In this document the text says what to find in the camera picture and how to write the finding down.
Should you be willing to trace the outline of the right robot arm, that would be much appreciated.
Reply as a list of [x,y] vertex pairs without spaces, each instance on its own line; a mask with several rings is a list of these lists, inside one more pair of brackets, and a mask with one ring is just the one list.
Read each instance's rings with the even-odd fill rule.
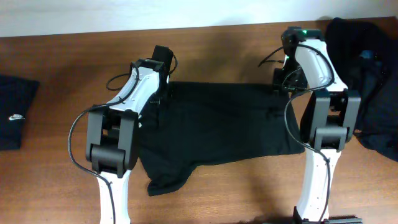
[[361,97],[340,79],[318,29],[288,27],[281,35],[285,58],[274,70],[277,90],[290,92],[291,100],[310,94],[300,122],[305,148],[302,192],[294,207],[293,223],[362,223],[356,216],[331,217],[329,201],[333,173],[352,138]]

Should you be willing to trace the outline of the black t-shirt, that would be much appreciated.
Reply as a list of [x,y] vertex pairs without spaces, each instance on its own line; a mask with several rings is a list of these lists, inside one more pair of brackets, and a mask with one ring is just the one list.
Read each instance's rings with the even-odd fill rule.
[[148,194],[179,190],[198,166],[302,153],[288,102],[267,84],[172,82],[146,103],[136,133]]

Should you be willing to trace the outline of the black clothes pile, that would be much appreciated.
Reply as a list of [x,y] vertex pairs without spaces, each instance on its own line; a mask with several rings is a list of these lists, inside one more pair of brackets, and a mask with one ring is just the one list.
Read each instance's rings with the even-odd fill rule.
[[397,160],[397,39],[377,25],[334,18],[327,51],[341,80],[361,97],[355,129],[367,149]]

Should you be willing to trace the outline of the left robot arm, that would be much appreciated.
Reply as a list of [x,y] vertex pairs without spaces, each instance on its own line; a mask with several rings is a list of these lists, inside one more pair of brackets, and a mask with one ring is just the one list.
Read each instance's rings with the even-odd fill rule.
[[130,64],[126,83],[104,105],[88,112],[86,160],[97,178],[101,223],[130,223],[128,181],[138,159],[134,132],[152,96],[163,95],[169,83],[174,53],[156,45],[152,56]]

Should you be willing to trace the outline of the folded black Nike garment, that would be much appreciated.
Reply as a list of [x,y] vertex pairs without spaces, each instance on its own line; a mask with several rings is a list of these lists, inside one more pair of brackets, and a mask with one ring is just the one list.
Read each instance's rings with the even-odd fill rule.
[[1,75],[1,150],[21,147],[26,114],[40,83],[19,77]]

